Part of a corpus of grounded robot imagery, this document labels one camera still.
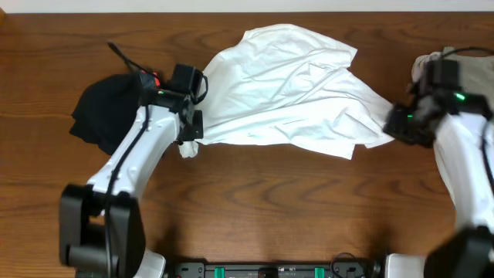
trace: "black fabric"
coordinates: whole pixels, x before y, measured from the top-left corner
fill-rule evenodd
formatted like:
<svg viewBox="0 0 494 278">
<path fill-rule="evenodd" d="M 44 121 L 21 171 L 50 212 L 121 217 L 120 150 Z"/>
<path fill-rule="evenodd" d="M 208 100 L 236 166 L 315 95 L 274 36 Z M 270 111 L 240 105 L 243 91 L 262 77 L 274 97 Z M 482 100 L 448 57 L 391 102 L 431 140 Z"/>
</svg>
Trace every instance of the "black fabric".
<svg viewBox="0 0 494 278">
<path fill-rule="evenodd" d="M 70 133 L 112 155 L 135 120 L 139 86 L 133 75 L 118 74 L 87 87 L 72 113 L 76 123 Z"/>
</svg>

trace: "green led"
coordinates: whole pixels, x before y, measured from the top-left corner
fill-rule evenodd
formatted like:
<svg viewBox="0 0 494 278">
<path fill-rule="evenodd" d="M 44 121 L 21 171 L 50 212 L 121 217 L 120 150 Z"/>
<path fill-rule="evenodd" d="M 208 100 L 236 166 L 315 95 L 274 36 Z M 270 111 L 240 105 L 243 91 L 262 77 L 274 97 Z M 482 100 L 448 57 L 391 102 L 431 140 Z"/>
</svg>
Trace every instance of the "green led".
<svg viewBox="0 0 494 278">
<path fill-rule="evenodd" d="M 456 93 L 456 97 L 459 99 L 459 100 L 465 100 L 465 95 L 462 95 L 460 93 Z"/>
</svg>

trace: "white wall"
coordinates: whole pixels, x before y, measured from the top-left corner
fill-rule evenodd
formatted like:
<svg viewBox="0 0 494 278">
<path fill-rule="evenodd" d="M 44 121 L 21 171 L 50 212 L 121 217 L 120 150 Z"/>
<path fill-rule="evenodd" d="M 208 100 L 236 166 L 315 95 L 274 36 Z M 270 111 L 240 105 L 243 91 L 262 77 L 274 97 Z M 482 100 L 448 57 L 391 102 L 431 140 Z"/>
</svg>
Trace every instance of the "white wall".
<svg viewBox="0 0 494 278">
<path fill-rule="evenodd" d="M 494 0 L 0 0 L 9 12 L 494 11 Z"/>
</svg>

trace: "crumpled white fabric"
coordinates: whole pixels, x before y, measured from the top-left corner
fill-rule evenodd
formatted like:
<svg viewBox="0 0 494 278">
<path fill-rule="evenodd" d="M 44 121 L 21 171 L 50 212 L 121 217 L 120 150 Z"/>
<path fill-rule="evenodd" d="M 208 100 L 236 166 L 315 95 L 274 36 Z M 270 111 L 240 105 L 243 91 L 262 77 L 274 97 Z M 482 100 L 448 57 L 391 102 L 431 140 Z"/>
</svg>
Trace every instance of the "crumpled white fabric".
<svg viewBox="0 0 494 278">
<path fill-rule="evenodd" d="M 209 91 L 196 106 L 204 121 L 197 142 L 294 144 L 351 159 L 355 144 L 391 141 L 382 132 L 391 104 L 347 70 L 356 53 L 295 25 L 245 32 L 204 70 Z M 198 144 L 185 142 L 180 152 L 194 157 Z"/>
</svg>

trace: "white cloth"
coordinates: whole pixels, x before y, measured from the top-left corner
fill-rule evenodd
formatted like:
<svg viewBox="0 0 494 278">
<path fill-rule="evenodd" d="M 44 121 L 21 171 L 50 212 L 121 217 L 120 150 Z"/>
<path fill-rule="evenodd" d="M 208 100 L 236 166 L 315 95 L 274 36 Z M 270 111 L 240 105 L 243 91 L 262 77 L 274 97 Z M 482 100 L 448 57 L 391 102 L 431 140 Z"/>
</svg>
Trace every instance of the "white cloth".
<svg viewBox="0 0 494 278">
<path fill-rule="evenodd" d="M 202 144 L 294 144 L 351 159 L 382 132 L 391 104 L 347 70 L 357 50 L 295 25 L 245 32 L 204 70 L 209 80 Z M 196 142 L 180 146 L 184 157 Z"/>
</svg>

